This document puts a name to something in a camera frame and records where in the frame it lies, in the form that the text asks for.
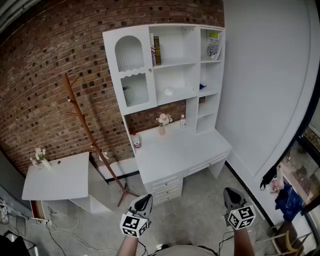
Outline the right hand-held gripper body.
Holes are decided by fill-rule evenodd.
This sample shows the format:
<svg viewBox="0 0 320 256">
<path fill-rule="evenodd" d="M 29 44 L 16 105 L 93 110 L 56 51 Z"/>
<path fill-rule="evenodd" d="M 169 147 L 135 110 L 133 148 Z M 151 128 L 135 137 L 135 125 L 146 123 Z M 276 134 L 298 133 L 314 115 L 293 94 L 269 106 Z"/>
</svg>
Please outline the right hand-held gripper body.
<svg viewBox="0 0 320 256">
<path fill-rule="evenodd" d="M 242 192 L 226 187 L 223 190 L 223 199 L 226 207 L 224 219 L 227 227 L 241 230 L 253 224 L 256 218 L 255 208 L 252 204 L 247 205 L 247 200 Z"/>
</svg>

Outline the person's left forearm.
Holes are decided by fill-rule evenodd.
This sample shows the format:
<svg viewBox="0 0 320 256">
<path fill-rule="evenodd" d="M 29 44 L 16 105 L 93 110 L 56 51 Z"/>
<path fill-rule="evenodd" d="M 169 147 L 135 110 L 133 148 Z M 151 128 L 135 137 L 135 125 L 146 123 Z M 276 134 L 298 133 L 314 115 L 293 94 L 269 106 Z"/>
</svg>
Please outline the person's left forearm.
<svg viewBox="0 0 320 256">
<path fill-rule="evenodd" d="M 126 235 L 116 256 L 136 256 L 138 238 Z"/>
</svg>

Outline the person's right forearm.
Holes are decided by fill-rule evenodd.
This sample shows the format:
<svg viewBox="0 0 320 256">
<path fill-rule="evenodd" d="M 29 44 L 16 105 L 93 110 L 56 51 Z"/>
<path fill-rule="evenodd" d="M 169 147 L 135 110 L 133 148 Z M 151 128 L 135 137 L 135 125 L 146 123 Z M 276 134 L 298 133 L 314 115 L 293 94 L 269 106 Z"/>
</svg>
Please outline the person's right forearm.
<svg viewBox="0 0 320 256">
<path fill-rule="evenodd" d="M 234 231 L 234 256 L 255 256 L 246 228 Z"/>
</svg>

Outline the white desk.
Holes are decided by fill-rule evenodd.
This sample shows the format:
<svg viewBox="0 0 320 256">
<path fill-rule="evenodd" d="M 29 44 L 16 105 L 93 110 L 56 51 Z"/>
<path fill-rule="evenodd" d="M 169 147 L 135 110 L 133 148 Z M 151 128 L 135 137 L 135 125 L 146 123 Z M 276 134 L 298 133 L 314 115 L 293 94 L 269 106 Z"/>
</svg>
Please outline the white desk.
<svg viewBox="0 0 320 256">
<path fill-rule="evenodd" d="M 201 134 L 190 134 L 169 125 L 165 135 L 160 135 L 156 128 L 142 131 L 138 135 L 141 147 L 135 150 L 135 160 L 145 189 L 153 196 L 153 204 L 156 199 L 153 192 L 172 186 L 171 184 L 152 190 L 154 182 L 179 176 L 183 184 L 186 178 L 184 170 L 222 153 L 226 153 L 228 157 L 232 149 L 215 129 Z M 212 175 L 218 178 L 227 157 L 204 169 L 209 169 Z"/>
</svg>

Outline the white desk hutch shelving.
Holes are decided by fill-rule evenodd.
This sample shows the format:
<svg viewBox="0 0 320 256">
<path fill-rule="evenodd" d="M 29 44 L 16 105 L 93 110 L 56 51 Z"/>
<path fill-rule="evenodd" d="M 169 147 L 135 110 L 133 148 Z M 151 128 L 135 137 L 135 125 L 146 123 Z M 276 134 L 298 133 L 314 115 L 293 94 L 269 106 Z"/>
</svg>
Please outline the white desk hutch shelving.
<svg viewBox="0 0 320 256">
<path fill-rule="evenodd" d="M 209 32 L 222 37 L 217 60 L 206 56 Z M 161 65 L 153 66 L 150 33 L 159 37 Z M 215 128 L 224 73 L 223 28 L 149 24 L 106 31 L 102 37 L 122 116 L 185 101 L 189 132 L 201 134 Z M 200 90 L 200 84 L 206 87 Z M 177 88 L 177 94 L 165 95 L 167 87 Z"/>
</svg>

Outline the blue bag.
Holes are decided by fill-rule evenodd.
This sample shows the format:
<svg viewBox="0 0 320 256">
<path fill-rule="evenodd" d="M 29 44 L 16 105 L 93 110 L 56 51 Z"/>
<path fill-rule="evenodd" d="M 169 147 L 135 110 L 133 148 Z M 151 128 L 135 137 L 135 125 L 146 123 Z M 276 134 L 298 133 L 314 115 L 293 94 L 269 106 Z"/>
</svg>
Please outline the blue bag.
<svg viewBox="0 0 320 256">
<path fill-rule="evenodd" d="M 303 199 L 293 189 L 291 184 L 284 184 L 275 199 L 275 209 L 281 210 L 283 219 L 292 222 L 295 216 L 303 209 Z"/>
</svg>

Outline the wooden chair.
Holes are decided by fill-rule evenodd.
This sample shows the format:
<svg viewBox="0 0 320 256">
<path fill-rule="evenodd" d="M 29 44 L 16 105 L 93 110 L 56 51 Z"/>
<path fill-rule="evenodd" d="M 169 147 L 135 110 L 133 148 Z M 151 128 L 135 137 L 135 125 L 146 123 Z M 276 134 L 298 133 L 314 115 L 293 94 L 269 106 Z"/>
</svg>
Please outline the wooden chair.
<svg viewBox="0 0 320 256">
<path fill-rule="evenodd" d="M 291 222 L 285 221 L 273 236 L 256 240 L 255 243 L 270 241 L 275 250 L 275 254 L 266 254 L 265 256 L 302 256 L 304 252 L 304 243 L 312 234 L 309 232 L 298 237 L 298 233 Z"/>
</svg>

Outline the white bottle red cap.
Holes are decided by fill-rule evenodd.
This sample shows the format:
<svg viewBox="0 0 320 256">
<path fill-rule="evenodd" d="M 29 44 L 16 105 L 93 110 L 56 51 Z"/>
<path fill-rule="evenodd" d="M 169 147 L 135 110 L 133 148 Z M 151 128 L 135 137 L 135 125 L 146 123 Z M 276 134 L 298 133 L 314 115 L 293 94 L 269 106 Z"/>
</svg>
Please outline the white bottle red cap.
<svg viewBox="0 0 320 256">
<path fill-rule="evenodd" d="M 136 132 L 133 132 L 131 138 L 132 138 L 134 147 L 136 149 L 139 149 L 141 147 L 141 141 L 140 141 L 139 135 Z"/>
</svg>

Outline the pale pink flower bunch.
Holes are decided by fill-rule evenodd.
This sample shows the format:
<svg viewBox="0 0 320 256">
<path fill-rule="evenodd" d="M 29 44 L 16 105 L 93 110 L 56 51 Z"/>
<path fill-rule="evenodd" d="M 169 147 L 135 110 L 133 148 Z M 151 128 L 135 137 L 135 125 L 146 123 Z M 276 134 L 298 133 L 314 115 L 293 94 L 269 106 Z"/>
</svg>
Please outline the pale pink flower bunch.
<svg viewBox="0 0 320 256">
<path fill-rule="evenodd" d="M 166 126 L 169 123 L 173 122 L 173 118 L 170 114 L 161 113 L 158 118 L 156 118 L 156 121 L 159 123 L 160 127 Z"/>
</svg>

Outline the wooden coat rack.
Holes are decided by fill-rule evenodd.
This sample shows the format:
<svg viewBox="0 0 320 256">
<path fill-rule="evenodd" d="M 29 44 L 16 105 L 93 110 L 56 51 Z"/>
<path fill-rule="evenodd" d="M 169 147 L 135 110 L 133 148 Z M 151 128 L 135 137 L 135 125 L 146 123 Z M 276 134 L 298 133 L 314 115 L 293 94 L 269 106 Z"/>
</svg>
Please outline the wooden coat rack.
<svg viewBox="0 0 320 256">
<path fill-rule="evenodd" d="M 73 82 L 69 81 L 68 75 L 67 73 L 63 73 L 62 74 L 62 82 L 64 85 L 64 88 L 66 90 L 67 93 L 67 101 L 73 105 L 73 108 L 75 110 L 75 112 L 67 112 L 67 115 L 71 115 L 71 116 L 77 116 L 78 119 L 80 120 L 80 123 L 82 124 L 84 131 L 87 135 L 87 137 L 90 139 L 91 141 L 91 152 L 98 154 L 101 159 L 102 162 L 104 163 L 104 165 L 106 166 L 106 168 L 108 169 L 108 171 L 110 172 L 111 176 L 114 178 L 114 180 L 116 181 L 116 183 L 120 186 L 120 189 L 122 191 L 122 195 L 121 198 L 117 204 L 117 206 L 119 207 L 122 203 L 122 201 L 124 200 L 125 196 L 131 195 L 134 196 L 136 198 L 138 198 L 139 196 L 130 192 L 127 188 L 127 184 L 122 185 L 122 183 L 120 182 L 120 180 L 118 179 L 118 177 L 115 175 L 114 171 L 112 170 L 110 164 L 107 162 L 107 159 L 105 158 L 105 156 L 102 153 L 102 150 L 100 149 L 100 147 L 98 146 L 98 144 L 96 143 L 96 140 L 94 139 L 88 125 L 85 119 L 85 116 L 82 114 L 80 107 L 78 105 L 78 102 L 76 100 L 75 94 L 72 90 L 72 86 L 74 85 L 74 83 L 77 81 L 77 79 L 80 77 L 79 75 L 74 79 Z"/>
</svg>

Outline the white flower bunch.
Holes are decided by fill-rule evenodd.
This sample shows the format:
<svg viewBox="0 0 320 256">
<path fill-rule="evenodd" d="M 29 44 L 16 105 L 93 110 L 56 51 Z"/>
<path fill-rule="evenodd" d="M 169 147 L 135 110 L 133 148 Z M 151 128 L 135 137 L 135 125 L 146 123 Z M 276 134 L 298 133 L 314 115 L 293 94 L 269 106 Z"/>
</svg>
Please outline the white flower bunch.
<svg viewBox="0 0 320 256">
<path fill-rule="evenodd" d="M 43 161 L 46 157 L 46 149 L 42 146 L 35 148 L 35 157 L 38 161 Z"/>
</svg>

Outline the white flag print book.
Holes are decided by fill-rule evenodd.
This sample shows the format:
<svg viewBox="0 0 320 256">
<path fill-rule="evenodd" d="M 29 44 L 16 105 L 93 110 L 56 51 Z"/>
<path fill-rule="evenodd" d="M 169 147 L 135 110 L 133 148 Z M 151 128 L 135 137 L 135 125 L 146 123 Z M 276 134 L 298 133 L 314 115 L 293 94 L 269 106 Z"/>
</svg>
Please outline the white flag print book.
<svg viewBox="0 0 320 256">
<path fill-rule="evenodd" d="M 154 34 L 149 34 L 150 38 L 150 48 L 151 48 L 151 58 L 152 58 L 152 65 L 156 66 L 156 49 L 155 49 L 155 43 L 154 43 Z"/>
</svg>

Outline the white booklets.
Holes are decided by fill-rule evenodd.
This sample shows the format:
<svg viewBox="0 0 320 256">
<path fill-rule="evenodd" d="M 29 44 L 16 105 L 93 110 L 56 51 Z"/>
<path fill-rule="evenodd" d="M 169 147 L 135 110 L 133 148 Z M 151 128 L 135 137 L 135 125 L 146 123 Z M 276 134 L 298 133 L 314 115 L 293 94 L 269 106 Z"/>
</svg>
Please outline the white booklets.
<svg viewBox="0 0 320 256">
<path fill-rule="evenodd" d="M 211 59 L 216 61 L 222 50 L 222 37 L 218 34 L 212 40 Z"/>
</svg>

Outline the dark gold print book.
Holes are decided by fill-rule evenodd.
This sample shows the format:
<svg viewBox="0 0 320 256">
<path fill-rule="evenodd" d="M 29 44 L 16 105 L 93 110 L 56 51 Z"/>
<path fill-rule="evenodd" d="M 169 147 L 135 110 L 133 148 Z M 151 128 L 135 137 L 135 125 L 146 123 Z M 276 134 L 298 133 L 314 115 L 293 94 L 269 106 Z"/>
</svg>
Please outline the dark gold print book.
<svg viewBox="0 0 320 256">
<path fill-rule="evenodd" d="M 155 51 L 155 65 L 159 66 L 162 64 L 161 60 L 161 49 L 160 49 L 160 39 L 158 36 L 153 37 L 154 51 Z"/>
</svg>

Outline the yellow-green cover magazine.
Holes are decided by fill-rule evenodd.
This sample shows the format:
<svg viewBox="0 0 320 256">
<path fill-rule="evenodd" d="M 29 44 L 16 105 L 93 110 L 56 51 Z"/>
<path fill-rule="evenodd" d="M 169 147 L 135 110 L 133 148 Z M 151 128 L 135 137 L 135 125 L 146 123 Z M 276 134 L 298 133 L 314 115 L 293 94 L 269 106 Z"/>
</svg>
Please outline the yellow-green cover magazine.
<svg viewBox="0 0 320 256">
<path fill-rule="evenodd" d="M 218 33 L 209 32 L 207 38 L 207 48 L 206 48 L 206 56 L 210 57 L 212 60 L 218 53 L 220 46 L 220 36 Z"/>
</svg>

